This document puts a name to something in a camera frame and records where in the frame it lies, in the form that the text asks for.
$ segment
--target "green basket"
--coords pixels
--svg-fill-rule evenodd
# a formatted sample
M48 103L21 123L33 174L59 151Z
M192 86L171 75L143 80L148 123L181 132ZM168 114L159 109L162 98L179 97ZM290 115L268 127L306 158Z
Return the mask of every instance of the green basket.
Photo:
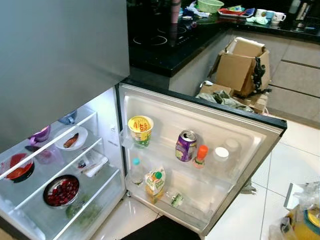
M217 0L198 0L198 8L201 12L205 13L216 13L218 9L220 9L223 5L225 5L222 1Z

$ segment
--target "black mat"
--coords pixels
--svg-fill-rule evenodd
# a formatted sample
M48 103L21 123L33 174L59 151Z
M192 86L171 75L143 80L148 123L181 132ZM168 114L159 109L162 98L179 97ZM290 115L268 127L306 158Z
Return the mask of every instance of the black mat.
M200 240L200 237L179 223L161 216L134 231L122 240Z

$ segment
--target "refrigerator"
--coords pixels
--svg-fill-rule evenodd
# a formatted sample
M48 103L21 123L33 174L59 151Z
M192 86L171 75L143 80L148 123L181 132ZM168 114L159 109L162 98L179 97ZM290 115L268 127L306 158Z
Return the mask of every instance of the refrigerator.
M1 9L11 21L0 23L0 227L17 239L88 240L128 194L207 235L284 134L286 121L127 78L124 0L33 3ZM130 134L134 116L154 122L148 146ZM201 169L176 158L183 130L208 147ZM46 131L45 140L33 137L39 131ZM78 148L61 147L75 133ZM239 144L238 152L220 164L213 151L227 139ZM26 149L31 144L33 151ZM24 158L11 164L19 154ZM143 174L164 169L166 194L154 200L145 181L133 183L135 158ZM29 163L27 178L8 177ZM47 186L64 175L78 179L75 201L49 206ZM182 204L173 206L170 193L180 193Z

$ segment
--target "tiled floor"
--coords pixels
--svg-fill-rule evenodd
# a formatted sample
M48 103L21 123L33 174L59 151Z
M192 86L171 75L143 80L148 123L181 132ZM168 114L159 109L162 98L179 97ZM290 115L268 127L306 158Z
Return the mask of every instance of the tiled floor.
M289 183L320 181L320 130L288 121L288 130L252 177L256 195L240 194L205 240L266 240L286 215ZM91 240L119 240L159 217L125 197Z

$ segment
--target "orange lid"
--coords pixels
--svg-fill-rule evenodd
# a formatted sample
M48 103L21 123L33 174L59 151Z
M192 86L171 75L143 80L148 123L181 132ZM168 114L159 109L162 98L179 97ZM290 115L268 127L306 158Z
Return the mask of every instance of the orange lid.
M206 145L201 145L198 150L196 157L198 159L204 159L208 153L208 147Z

